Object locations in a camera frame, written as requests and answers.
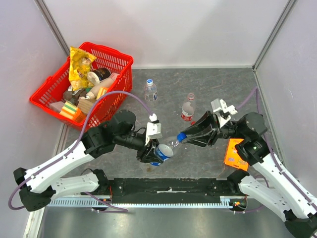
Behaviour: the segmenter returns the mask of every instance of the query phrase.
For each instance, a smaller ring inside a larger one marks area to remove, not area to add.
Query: bottle cap
[[[188,98],[188,100],[194,100],[195,99],[195,94],[194,93],[189,93],[188,95],[187,95],[187,98]]]
[[[86,94],[86,98],[87,98],[87,99],[95,99],[96,96],[95,96],[92,92],[89,91],[89,92]]]
[[[179,141],[179,142],[182,142],[184,139],[186,139],[187,138],[187,135],[185,134],[185,133],[183,133],[183,132],[181,132],[181,133],[179,133],[178,135],[177,135],[177,140]]]
[[[152,85],[153,85],[153,80],[148,79],[148,80],[147,80],[147,85],[148,85],[148,86],[152,86]]]
[[[98,75],[96,75],[96,73],[92,71],[88,72],[87,80],[95,86],[100,83]]]

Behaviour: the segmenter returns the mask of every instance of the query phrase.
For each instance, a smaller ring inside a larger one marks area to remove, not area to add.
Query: red basket
[[[131,66],[133,63],[133,58],[131,56],[120,53],[112,48],[95,45],[90,42],[83,43],[79,48],[90,52],[97,57],[92,64],[93,70],[106,67],[111,72],[119,74],[116,81],[108,89],[108,92],[117,90],[126,92],[131,91]],[[43,85],[30,97],[30,102],[44,110],[46,113],[58,118],[63,123],[81,130],[84,125],[84,120],[75,122],[50,109],[50,103],[62,101],[64,92],[70,86],[68,80],[69,62],[70,58],[68,57],[66,63],[53,76],[48,77]],[[86,130],[109,120],[120,107],[125,97],[126,95],[124,94],[113,94],[99,102],[94,108]]]

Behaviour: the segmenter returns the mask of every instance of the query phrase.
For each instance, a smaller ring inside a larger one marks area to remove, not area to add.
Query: wooden block
[[[87,115],[95,102],[95,99],[79,99],[77,107],[83,112],[83,114]]]

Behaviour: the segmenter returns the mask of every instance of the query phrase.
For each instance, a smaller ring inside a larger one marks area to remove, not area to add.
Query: wire
[[[39,170],[37,170],[36,172],[34,172],[34,174],[32,174],[30,177],[26,178],[22,183],[20,183],[15,189],[14,191],[12,192],[12,194],[10,195],[10,198],[9,198],[9,201],[8,201],[8,206],[11,210],[20,210],[20,209],[23,209],[24,206],[20,206],[20,207],[13,207],[12,206],[12,200],[13,200],[13,197],[15,196],[15,194],[18,192],[18,190],[24,186],[28,181],[30,181],[32,178],[34,178],[35,176],[39,175],[41,172],[43,172],[44,170],[46,170],[47,168],[55,165],[56,163],[58,163],[59,161],[63,160],[64,157],[67,158],[67,156],[71,153],[73,153],[74,149],[79,145],[80,141],[81,141],[81,138],[83,137],[84,133],[85,133],[85,130],[86,130],[86,127],[87,127],[87,124],[89,122],[89,119],[90,119],[90,116],[92,115],[92,113],[94,112],[94,109],[96,107],[96,105],[101,102],[105,97],[109,96],[109,95],[112,95],[112,94],[125,94],[125,95],[128,95],[128,96],[131,96],[133,97],[134,99],[136,99],[139,103],[141,103],[141,105],[148,111],[148,113],[150,115],[153,115],[153,112],[151,111],[151,109],[144,103],[142,102],[142,100],[140,98],[138,98],[137,96],[133,95],[132,93],[128,93],[128,92],[124,92],[124,91],[112,91],[112,92],[108,92],[106,94],[104,94],[103,96],[101,96],[94,104],[93,106],[91,107],[90,111],[88,112],[87,116],[86,116],[86,119],[85,119],[85,122],[84,122],[84,125],[83,125],[83,128],[82,130],[80,131],[80,134],[79,134],[79,137],[76,141],[76,143],[73,145],[73,147],[71,147],[70,149],[68,149],[68,151],[63,154],[61,157],[59,157],[58,159],[56,159],[55,161],[49,163],[48,165],[46,166],[43,166],[42,168],[40,168]]]
[[[135,123],[133,123],[133,127],[131,129],[131,131],[134,131],[135,130]]]
[[[137,131],[135,131],[135,132],[139,132],[141,129],[146,130],[147,128],[146,128],[146,127],[141,127],[140,129],[138,129],[138,130],[137,130]]]
[[[101,203],[101,204],[103,204],[103,205],[106,205],[106,206],[109,207],[109,208],[113,208],[113,209],[115,209],[115,210],[118,210],[118,211],[98,211],[98,210],[92,208],[92,210],[95,211],[95,212],[101,212],[101,213],[128,213],[128,212],[129,212],[129,211],[128,211],[127,209],[125,209],[125,208],[120,208],[120,207],[112,206],[112,205],[110,205],[109,203],[104,202],[104,201],[98,199],[97,197],[93,196],[93,195],[92,195],[91,193],[89,193],[89,192],[85,192],[85,194],[91,196],[93,199],[97,200],[99,203]]]
[[[250,100],[250,98],[254,95],[254,93],[256,92],[256,90],[257,90],[257,86],[256,87],[254,87],[253,89],[252,89],[252,91],[250,92],[250,94],[246,97],[246,99],[239,105],[239,106],[237,106],[236,107],[236,110],[239,110],[239,109],[241,109],[244,105],[246,105],[246,103]]]
[[[240,205],[236,205],[236,207],[239,207],[239,208],[241,208],[241,209],[243,209],[243,210],[247,209],[247,206],[241,207]]]
[[[111,189],[111,186],[109,186],[109,189],[110,189],[110,199],[112,200],[112,189]]]
[[[257,100],[257,109],[258,109],[258,113],[261,114],[261,110],[260,110],[260,97],[259,97],[259,89],[256,88],[257,94],[258,96],[256,97]],[[271,154],[271,157],[276,165],[276,167],[278,168],[279,172],[281,172],[282,175],[284,175],[284,177],[296,188],[296,190],[309,202],[311,203],[311,206],[317,211],[317,205],[315,203],[312,202],[312,200],[306,195],[306,193],[304,191],[302,191],[302,189],[288,176],[288,174],[286,172],[283,171],[280,162],[278,162],[278,160],[276,159],[274,152],[272,150],[272,146],[267,138],[267,135],[264,134],[264,139],[267,143],[269,152]]]
[[[84,173],[85,171],[87,171],[87,170],[90,170],[91,172],[94,172],[92,169],[87,168],[87,169],[85,169],[85,170],[80,174],[80,176],[83,175],[83,173]]]
[[[267,181],[267,179],[264,176],[258,175],[258,176],[255,176],[254,178],[263,178],[265,183],[266,183],[266,186],[269,188],[268,181]],[[249,211],[235,212],[235,213],[238,213],[238,214],[252,213],[252,212],[260,211],[262,208],[264,208],[264,205],[261,204],[258,208],[255,208],[255,209],[252,209],[252,210],[249,210]]]

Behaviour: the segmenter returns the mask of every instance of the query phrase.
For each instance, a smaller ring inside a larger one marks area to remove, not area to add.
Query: orange box
[[[239,144],[243,139],[229,139],[226,155],[224,156],[224,164],[247,171],[249,164],[241,159],[234,146]]]

